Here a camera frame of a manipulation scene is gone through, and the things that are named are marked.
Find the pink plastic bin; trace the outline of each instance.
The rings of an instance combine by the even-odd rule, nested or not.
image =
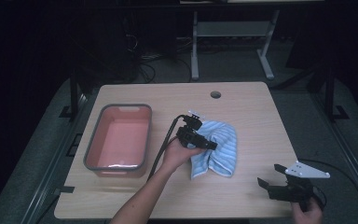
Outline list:
[[[107,105],[95,125],[84,157],[98,176],[140,177],[151,128],[149,105]]]

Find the folded cloth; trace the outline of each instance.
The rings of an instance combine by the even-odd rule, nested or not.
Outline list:
[[[208,120],[202,122],[197,133],[217,143],[217,148],[191,157],[191,178],[205,174],[208,168],[219,175],[232,176],[237,163],[235,129],[225,122]]]

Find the metal leg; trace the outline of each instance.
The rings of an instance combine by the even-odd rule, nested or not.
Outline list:
[[[269,43],[271,42],[272,35],[274,34],[275,25],[278,20],[279,10],[275,10],[272,16],[272,20],[269,23],[269,27],[266,34],[266,43],[262,49],[257,50],[258,58],[260,59],[261,65],[263,66],[264,73],[268,79],[274,79],[271,68],[269,67],[269,61],[266,58],[267,51],[269,49]]]
[[[198,80],[199,76],[199,59],[197,58],[197,11],[194,12],[193,21],[193,51],[191,52],[191,78]]]

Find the towel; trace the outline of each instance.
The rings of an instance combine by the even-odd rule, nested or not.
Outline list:
[[[232,176],[237,163],[235,129],[225,122],[207,120],[202,122],[197,133],[217,143],[217,148],[191,157],[191,179],[205,174],[208,168],[219,175]]]

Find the white bracket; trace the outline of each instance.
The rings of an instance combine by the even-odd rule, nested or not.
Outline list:
[[[330,178],[330,174],[317,170],[304,163],[296,161],[295,164],[284,171],[287,175],[293,175],[300,178]]]

